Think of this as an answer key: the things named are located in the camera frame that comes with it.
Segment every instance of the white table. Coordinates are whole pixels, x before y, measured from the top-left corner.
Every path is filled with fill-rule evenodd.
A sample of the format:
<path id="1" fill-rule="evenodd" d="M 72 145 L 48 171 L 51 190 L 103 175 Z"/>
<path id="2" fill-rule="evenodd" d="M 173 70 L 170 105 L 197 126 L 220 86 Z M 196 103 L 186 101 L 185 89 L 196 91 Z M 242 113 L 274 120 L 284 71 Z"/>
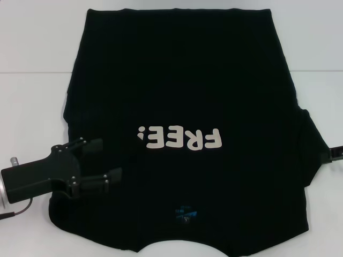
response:
<path id="1" fill-rule="evenodd" d="M 343 145 L 341 1 L 1 0 L 0 169 L 10 166 L 10 157 L 35 161 L 52 145 L 67 142 L 62 112 L 87 9 L 174 7 L 272 9 L 300 106 L 309 110 L 329 147 Z M 96 244 L 56 228 L 48 216 L 49 197 L 37 197 L 24 214 L 0 221 L 0 256 L 225 256 L 184 241 L 153 244 L 138 254 Z M 310 231 L 254 256 L 343 256 L 343 161 L 320 169 L 307 199 Z"/>

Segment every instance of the shirt sleeve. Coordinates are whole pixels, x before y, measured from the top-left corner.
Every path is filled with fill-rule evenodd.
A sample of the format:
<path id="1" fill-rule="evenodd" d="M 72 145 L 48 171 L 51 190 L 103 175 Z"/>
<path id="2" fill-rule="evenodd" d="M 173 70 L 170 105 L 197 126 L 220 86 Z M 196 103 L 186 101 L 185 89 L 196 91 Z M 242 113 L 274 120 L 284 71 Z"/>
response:
<path id="1" fill-rule="evenodd" d="M 300 165 L 303 172 L 304 187 L 309 186 L 322 163 L 330 158 L 326 145 L 308 111 L 302 111 L 302 126 L 298 139 Z"/>

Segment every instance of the t-shirt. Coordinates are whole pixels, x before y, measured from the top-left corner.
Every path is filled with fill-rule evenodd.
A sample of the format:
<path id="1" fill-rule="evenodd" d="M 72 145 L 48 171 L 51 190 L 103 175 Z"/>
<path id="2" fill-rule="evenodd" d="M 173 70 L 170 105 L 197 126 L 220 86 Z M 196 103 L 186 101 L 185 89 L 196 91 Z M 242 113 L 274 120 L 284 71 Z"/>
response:
<path id="1" fill-rule="evenodd" d="M 103 139 L 82 176 L 123 175 L 109 194 L 54 193 L 63 230 L 242 256 L 309 229 L 304 188 L 329 149 L 298 106 L 270 10 L 89 10 L 64 118 L 70 141 Z"/>

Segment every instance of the white lettering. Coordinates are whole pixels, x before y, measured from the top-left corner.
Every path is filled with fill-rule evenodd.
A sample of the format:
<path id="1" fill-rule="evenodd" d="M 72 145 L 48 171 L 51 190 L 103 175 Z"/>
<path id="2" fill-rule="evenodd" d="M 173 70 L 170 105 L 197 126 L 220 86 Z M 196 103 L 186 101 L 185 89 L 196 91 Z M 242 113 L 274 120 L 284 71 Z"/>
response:
<path id="1" fill-rule="evenodd" d="M 157 143 L 148 143 L 146 145 L 146 147 L 152 148 L 152 149 L 164 147 L 165 146 L 165 140 L 163 137 L 163 127 L 151 126 L 151 127 L 149 127 L 149 130 L 150 131 L 156 131 L 156 134 L 150 134 L 150 135 L 148 135 L 148 138 L 150 140 L 157 140 Z"/>
<path id="2" fill-rule="evenodd" d="M 187 137 L 189 137 L 187 146 L 190 150 L 198 151 L 203 148 L 203 134 L 200 130 L 196 131 L 196 134 L 197 134 L 196 136 L 189 130 L 186 130 L 184 133 L 186 134 Z"/>
<path id="3" fill-rule="evenodd" d="M 206 143 L 206 148 L 219 148 L 222 146 L 219 130 L 217 128 L 213 129 L 213 135 L 206 135 L 207 140 L 214 140 L 214 142 Z"/>
<path id="4" fill-rule="evenodd" d="M 142 126 L 142 127 L 139 127 L 138 129 L 140 132 L 144 132 L 145 131 L 145 128 Z M 137 136 L 143 140 L 143 137 L 144 137 L 144 134 L 143 133 L 138 133 Z"/>
<path id="5" fill-rule="evenodd" d="M 169 130 L 176 130 L 176 133 L 168 133 L 167 137 L 176 139 L 176 142 L 167 141 L 166 146 L 181 148 L 183 147 L 183 127 L 181 126 L 169 126 Z"/>

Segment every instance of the small printed logo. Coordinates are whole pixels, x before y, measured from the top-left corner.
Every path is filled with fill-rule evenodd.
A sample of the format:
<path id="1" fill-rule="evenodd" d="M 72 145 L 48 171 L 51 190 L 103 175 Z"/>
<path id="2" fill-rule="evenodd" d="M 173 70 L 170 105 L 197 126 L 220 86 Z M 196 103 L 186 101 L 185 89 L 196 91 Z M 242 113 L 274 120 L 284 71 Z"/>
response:
<path id="1" fill-rule="evenodd" d="M 176 222 L 181 224 L 189 224 L 191 220 L 197 217 L 197 211 L 194 211 L 191 206 L 181 206 L 180 209 L 175 210 Z"/>

